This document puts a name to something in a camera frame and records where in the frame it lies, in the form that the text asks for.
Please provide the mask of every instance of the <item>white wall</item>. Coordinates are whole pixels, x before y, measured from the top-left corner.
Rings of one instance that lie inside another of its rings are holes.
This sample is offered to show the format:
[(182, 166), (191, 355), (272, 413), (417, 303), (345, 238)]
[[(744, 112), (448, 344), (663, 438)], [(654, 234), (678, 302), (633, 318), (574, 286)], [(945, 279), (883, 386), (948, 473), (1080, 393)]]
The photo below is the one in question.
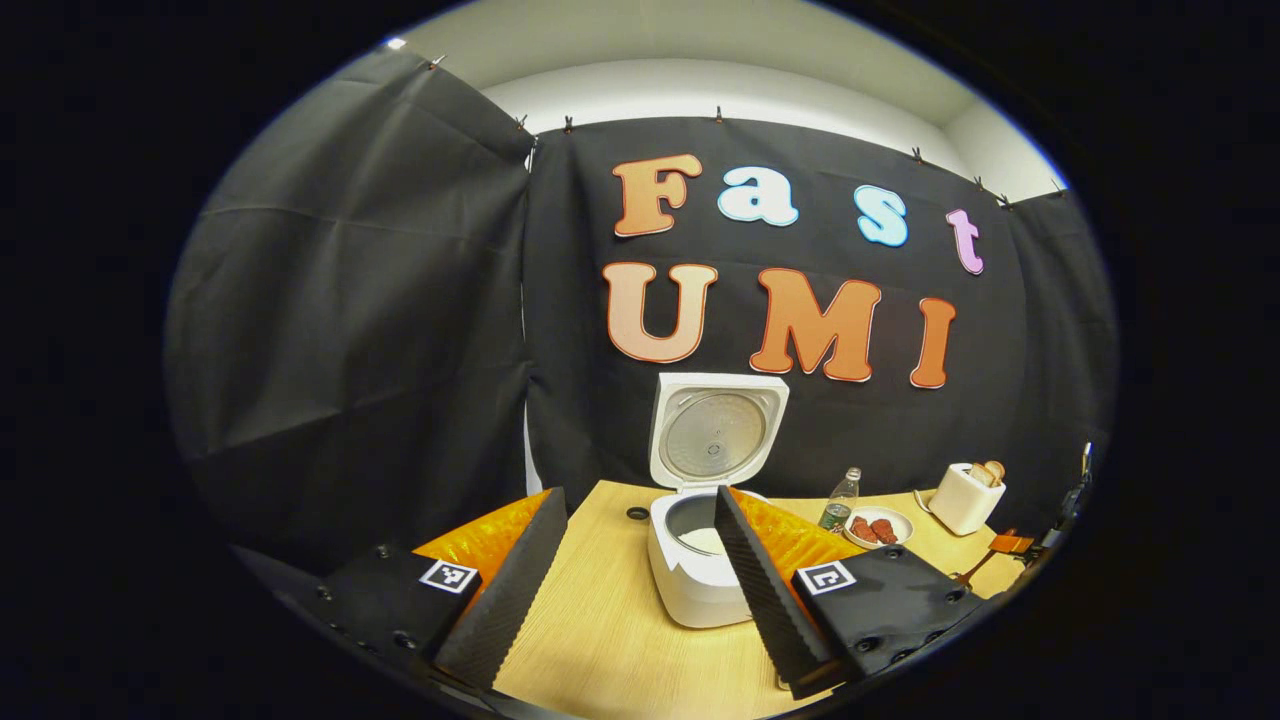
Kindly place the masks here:
[(827, 82), (739, 63), (621, 60), (552, 70), (481, 90), (531, 133), (627, 118), (746, 118), (856, 137), (963, 177), (969, 167), (937, 127), (874, 97)]
[(977, 101), (943, 128), (973, 176), (1010, 201), (1055, 192), (1066, 187), (1057, 169), (1021, 132), (991, 105)]

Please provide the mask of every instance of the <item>blue letter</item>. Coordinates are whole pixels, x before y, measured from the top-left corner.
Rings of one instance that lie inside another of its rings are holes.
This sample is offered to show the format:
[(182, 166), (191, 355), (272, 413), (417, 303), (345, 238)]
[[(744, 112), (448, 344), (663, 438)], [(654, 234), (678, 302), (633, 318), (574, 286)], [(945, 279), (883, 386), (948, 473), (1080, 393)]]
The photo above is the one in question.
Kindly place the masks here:
[[(742, 184), (753, 179), (754, 186)], [(724, 173), (724, 184), (735, 186), (722, 192), (717, 202), (726, 218), (744, 223), (763, 219), (781, 228), (800, 217), (800, 211), (791, 206), (791, 182), (777, 170), (735, 168)]]
[(854, 191), (854, 205), (863, 211), (858, 229), (872, 242), (897, 247), (906, 242), (906, 205), (896, 192), (873, 184)]

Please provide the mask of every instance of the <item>open lid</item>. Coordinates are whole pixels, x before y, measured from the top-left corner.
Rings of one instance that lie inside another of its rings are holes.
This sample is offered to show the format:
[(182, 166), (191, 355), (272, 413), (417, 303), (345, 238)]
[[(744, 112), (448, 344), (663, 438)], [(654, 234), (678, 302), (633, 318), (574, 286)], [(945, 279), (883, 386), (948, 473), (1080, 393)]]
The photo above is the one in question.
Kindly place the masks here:
[(649, 473), (681, 489), (736, 484), (764, 466), (790, 388), (781, 378), (659, 373)]

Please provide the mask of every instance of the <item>ceiling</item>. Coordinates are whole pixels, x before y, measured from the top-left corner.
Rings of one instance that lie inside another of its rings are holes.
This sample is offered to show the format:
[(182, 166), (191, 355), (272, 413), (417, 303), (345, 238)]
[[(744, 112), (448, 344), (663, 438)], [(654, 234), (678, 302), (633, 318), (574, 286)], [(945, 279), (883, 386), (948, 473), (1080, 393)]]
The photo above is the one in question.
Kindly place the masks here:
[(978, 101), (895, 41), (803, 0), (476, 0), (399, 33), (486, 90), (593, 63), (682, 58), (759, 65), (869, 95), (943, 127)]

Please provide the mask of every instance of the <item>orange letter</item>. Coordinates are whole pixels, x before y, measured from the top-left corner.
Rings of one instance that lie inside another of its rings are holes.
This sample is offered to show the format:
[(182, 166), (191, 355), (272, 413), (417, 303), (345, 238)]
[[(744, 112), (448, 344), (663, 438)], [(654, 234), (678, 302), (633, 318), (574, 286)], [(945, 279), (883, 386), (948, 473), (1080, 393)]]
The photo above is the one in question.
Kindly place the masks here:
[(867, 346), (872, 313), (881, 299), (878, 287), (846, 281), (823, 313), (809, 281), (796, 270), (771, 268), (760, 273), (760, 284), (769, 291), (769, 318), (760, 351), (751, 356), (751, 368), (762, 373), (788, 372), (792, 363), (787, 337), (791, 337), (805, 373), (813, 373), (835, 343), (831, 360), (822, 366), (828, 378), (860, 383), (872, 377)]
[(947, 382), (942, 360), (947, 356), (947, 333), (951, 320), (956, 318), (956, 309), (946, 300), (925, 297), (920, 301), (920, 314), (924, 315), (924, 342), (920, 346), (920, 361), (911, 370), (911, 384), (938, 389)]
[[(635, 237), (669, 231), (676, 219), (662, 211), (662, 199), (667, 205), (685, 204), (685, 178), (669, 174), (684, 173), (691, 178), (703, 174), (703, 164), (692, 155), (673, 155), (657, 160), (622, 163), (613, 174), (622, 178), (622, 219), (613, 225), (618, 237)], [(660, 182), (658, 173), (668, 173)]]
[(644, 263), (611, 263), (604, 266), (609, 283), (609, 340), (613, 347), (636, 360), (675, 363), (698, 350), (703, 341), (703, 314), (707, 307), (707, 286), (719, 273), (707, 265), (676, 265), (671, 279), (680, 286), (680, 307), (676, 332), (671, 337), (653, 337), (644, 329), (644, 293), (649, 281), (658, 277), (653, 265)]

